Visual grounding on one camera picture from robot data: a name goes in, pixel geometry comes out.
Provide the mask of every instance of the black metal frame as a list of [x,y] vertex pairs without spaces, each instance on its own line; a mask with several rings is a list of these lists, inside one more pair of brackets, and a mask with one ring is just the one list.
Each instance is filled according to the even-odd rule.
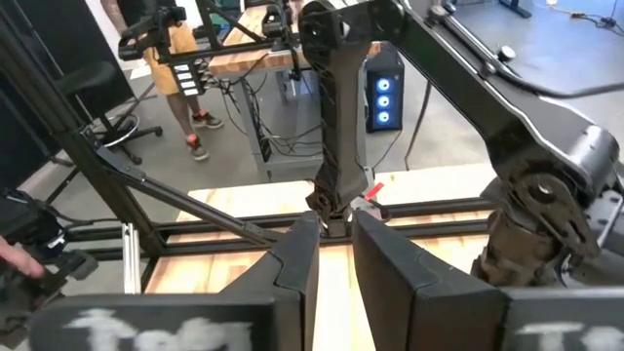
[[[143,93],[141,93],[138,97],[134,96],[133,98],[130,98],[128,101],[124,102],[124,103],[130,103],[131,105],[121,114],[119,115],[119,121],[117,123],[115,123],[114,126],[107,126],[107,130],[118,130],[119,127],[121,126],[122,123],[124,123],[124,121],[126,121],[126,119],[133,114],[133,112],[135,112],[135,109],[138,107],[138,105],[145,101],[147,98],[151,98],[148,97],[147,95],[154,89],[154,83],[151,83],[147,88],[145,88],[145,90],[143,91]],[[103,122],[108,122],[108,120],[106,120],[106,116],[102,116],[101,120]],[[141,137],[143,134],[137,134],[136,136],[132,135],[130,139],[132,138],[136,138],[136,137]],[[68,167],[72,167],[73,163],[69,162]],[[60,193],[62,193],[63,190],[65,190],[65,188],[71,183],[71,181],[78,176],[78,174],[80,173],[80,171],[77,168],[73,168],[71,170],[71,172],[69,173],[69,175],[67,175],[65,177],[65,179],[62,180],[62,182],[52,191],[52,193],[50,193],[50,195],[48,195],[48,197],[46,198],[46,204],[52,204],[57,197],[60,195]]]
[[[163,60],[169,65],[192,63],[195,59],[213,58],[223,55],[233,55],[245,52],[252,52],[257,50],[270,49],[273,46],[274,39],[264,38],[254,33],[244,25],[240,24],[236,19],[227,15],[220,7],[212,0],[195,0],[197,3],[197,9],[199,10],[204,30],[206,31],[208,41],[210,43],[209,49],[198,50],[190,53],[183,54],[171,54],[168,56],[162,56]],[[235,44],[235,45],[223,45],[215,33],[215,27],[211,14],[215,13],[226,20],[231,28],[237,28],[245,35],[252,39],[251,43]]]
[[[112,154],[95,138],[93,131],[84,126],[76,112],[58,90],[55,81],[28,51],[20,40],[17,29],[6,16],[0,4],[0,72],[6,75],[18,92],[31,102],[37,117],[72,159],[106,205],[121,222],[131,222],[139,233],[139,242],[150,264],[143,282],[148,281],[156,261],[161,256],[184,254],[216,254],[268,249],[282,234],[269,228],[289,226],[298,214],[236,218],[199,202],[166,184],[149,178],[125,160]],[[187,223],[152,222],[139,205],[129,188],[163,201],[202,221]],[[453,212],[491,210],[488,202],[480,199],[440,201],[423,204],[393,205],[388,207],[393,217],[443,214]],[[431,238],[458,234],[475,234],[486,231],[484,220],[451,223],[417,224],[395,227],[410,238]],[[241,239],[211,242],[167,244],[169,236],[226,230]],[[120,228],[70,231],[69,241],[91,241],[121,237]],[[350,242],[350,237],[323,238],[322,245],[339,245]],[[121,258],[120,249],[89,251],[100,260]]]
[[523,19],[530,19],[532,13],[520,6],[520,0],[498,0],[498,3]]

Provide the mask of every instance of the sneaker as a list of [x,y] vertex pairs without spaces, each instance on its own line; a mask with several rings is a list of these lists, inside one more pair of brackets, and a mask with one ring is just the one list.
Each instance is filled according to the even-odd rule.
[[212,116],[206,111],[202,111],[198,114],[193,115],[193,127],[208,127],[210,129],[217,129],[223,127],[223,121]]
[[206,149],[202,147],[202,144],[199,142],[199,138],[197,137],[197,135],[187,136],[186,144],[191,150],[191,156],[193,156],[193,159],[195,161],[206,160],[210,156],[208,154],[208,151],[206,151]]

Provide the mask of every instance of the metal rod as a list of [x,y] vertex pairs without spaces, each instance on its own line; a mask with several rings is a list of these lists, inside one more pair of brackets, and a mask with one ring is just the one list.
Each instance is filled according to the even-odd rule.
[[244,43],[244,44],[235,44],[235,45],[227,45],[222,46],[219,49],[206,49],[206,50],[198,50],[190,53],[183,54],[171,54],[167,63],[178,64],[178,63],[190,63],[195,59],[205,59],[205,58],[213,58],[217,56],[223,55],[233,55],[240,54],[246,52],[253,52],[257,50],[266,50],[271,49],[273,47],[273,41],[268,41],[267,39],[263,40],[259,43]]
[[197,3],[199,16],[202,18],[202,23],[204,24],[206,36],[208,37],[208,41],[211,43],[211,49],[216,50],[222,48],[223,46],[216,38],[213,19],[211,18],[211,12],[209,11],[208,4],[211,3],[211,0],[195,0],[195,3]]
[[145,293],[147,290],[147,286],[149,285],[149,281],[152,279],[152,275],[154,274],[157,264],[158,257],[149,258],[149,261],[147,261],[147,265],[145,266],[145,269],[143,269],[143,274],[140,275],[140,290],[142,293]]
[[[138,105],[145,100],[145,97],[154,89],[155,86],[156,83],[151,82],[138,97],[135,97],[133,103],[124,111],[124,113],[119,116],[119,120],[113,126],[113,130],[117,131],[119,127],[121,127],[122,123],[126,121],[128,116],[135,112],[135,109],[138,107]],[[106,116],[101,117],[101,119],[103,122],[103,120],[106,119]]]
[[204,220],[216,224],[218,227],[231,231],[232,233],[249,240],[255,244],[270,243],[266,237],[262,236],[261,228],[257,228],[251,223],[244,221],[221,212],[203,202],[197,201],[190,196],[163,184],[158,180],[146,176],[143,181],[137,181],[117,172],[111,172],[122,183],[134,188],[143,194],[149,195],[154,199],[160,200],[165,204],[171,205],[179,210],[185,211],[191,215],[195,215]]
[[24,36],[8,16],[5,2],[0,2],[0,72],[8,84],[28,101],[33,114],[65,150],[76,168],[91,184],[110,210],[122,222],[132,222],[141,238],[141,246],[151,255],[164,249],[162,237],[155,233],[137,199],[123,184],[108,174],[99,159],[94,142],[86,136],[91,130],[83,129],[83,121],[59,91],[56,81],[28,50]]
[[615,206],[615,209],[613,209],[613,212],[611,213],[611,216],[608,219],[608,222],[606,223],[606,225],[603,228],[603,231],[601,232],[601,235],[599,235],[597,239],[599,248],[601,248],[605,244],[606,237],[608,237],[609,233],[611,232],[611,229],[613,228],[613,224],[615,224],[615,221],[622,214],[622,205],[624,205],[624,198],[620,198],[618,200],[617,205]]
[[230,23],[231,26],[238,28],[238,30],[242,31],[243,34],[247,35],[248,37],[252,38],[255,42],[261,42],[264,38],[262,38],[261,36],[255,34],[254,32],[250,31],[247,27],[245,27],[244,25],[240,24],[236,19],[231,18],[229,15],[227,15],[225,12],[223,12],[215,3],[213,3],[210,0],[204,0],[205,4],[208,6],[208,8],[216,13],[217,15],[221,16],[224,20],[227,20],[228,23]]
[[[402,218],[421,215],[445,215],[462,212],[490,211],[493,210],[494,205],[482,198],[467,198],[396,204],[384,207],[388,210],[392,218]],[[301,214],[256,215],[240,217],[238,219],[253,223],[261,228],[288,228],[293,225],[300,215]],[[160,223],[155,224],[155,228],[163,235],[165,240],[171,235],[221,231],[218,226],[205,220]],[[70,243],[114,240],[117,239],[119,230],[119,227],[71,230],[65,235],[65,240]]]
[[52,203],[57,199],[57,197],[60,195],[60,193],[63,190],[65,190],[67,185],[69,185],[69,183],[71,183],[71,180],[73,180],[76,176],[78,176],[79,173],[80,173],[80,171],[78,171],[77,168],[74,168],[73,170],[71,170],[69,175],[67,175],[65,177],[65,179],[57,186],[55,191],[53,191],[52,194],[50,194],[50,196],[48,196],[48,198],[46,199],[46,204],[52,205]]
[[122,225],[123,261],[124,261],[124,293],[141,293],[140,286],[140,250],[138,249],[138,233],[132,223]]
[[[426,223],[392,227],[410,239],[431,239],[450,236],[486,235],[488,221],[486,219],[461,220],[453,222]],[[350,237],[321,238],[321,246],[351,244]],[[194,243],[168,244],[162,257],[192,254],[226,254],[267,250],[271,244],[254,245],[241,239],[203,241]],[[118,260],[121,258],[119,248],[86,250],[99,261]]]

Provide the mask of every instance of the floor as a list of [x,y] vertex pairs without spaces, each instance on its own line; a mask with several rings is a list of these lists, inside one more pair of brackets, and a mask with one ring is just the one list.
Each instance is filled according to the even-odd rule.
[[[570,19],[566,14],[547,10],[527,0],[522,3],[533,12],[531,19],[521,19],[495,2],[466,5],[467,1],[469,0],[459,0],[459,19],[491,48],[511,46],[518,55],[513,67],[526,78],[566,91],[624,80],[624,70],[621,69],[624,38],[598,29],[586,20]],[[587,14],[608,16],[612,3],[564,0],[560,6]],[[618,9],[614,17],[624,22],[624,10]],[[251,77],[252,86],[257,87],[262,78]],[[408,66],[405,81],[404,132],[377,167],[378,172],[401,171],[405,168],[403,159],[410,142],[411,130],[420,111],[425,80],[415,69]],[[137,92],[148,84],[149,78],[132,81]],[[275,84],[273,77],[269,76],[265,88],[259,93],[261,116],[269,126],[284,124],[284,119],[289,118],[275,94]],[[574,99],[567,103],[590,116],[597,124],[608,128],[617,139],[624,142],[624,123],[621,121],[624,115],[620,98],[624,98],[624,93]],[[205,146],[211,152],[210,161],[195,163],[189,157],[181,131],[170,115],[164,99],[156,97],[145,101],[136,110],[136,114],[141,117],[142,126],[160,125],[165,130],[161,138],[148,136],[134,141],[132,149],[143,158],[141,168],[150,176],[183,192],[261,182],[247,139],[227,119],[220,94],[217,91],[208,92],[201,97],[201,102],[212,114],[222,116],[226,122],[224,129],[200,133]],[[240,124],[237,115],[232,117]],[[394,133],[367,136],[369,165],[378,162],[394,137]],[[421,132],[409,158],[410,167],[422,169],[487,161],[484,144],[477,133],[440,94],[432,94]],[[316,170],[310,169],[276,173],[274,181],[302,179],[315,172]],[[37,197],[46,197],[66,174],[67,170],[54,171],[30,182],[28,189]],[[140,194],[137,194],[137,198],[154,220],[170,221],[177,216],[176,209]],[[111,215],[110,210],[81,175],[58,197],[55,206],[62,213],[75,217]],[[121,289],[121,265],[114,262],[104,263],[86,282],[69,284],[65,292],[117,293]]]

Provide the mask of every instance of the red object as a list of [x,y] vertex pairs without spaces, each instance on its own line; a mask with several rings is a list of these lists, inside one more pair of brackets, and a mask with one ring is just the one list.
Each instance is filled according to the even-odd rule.
[[373,197],[377,196],[377,193],[383,187],[383,183],[377,183],[365,196],[364,200],[369,201]]

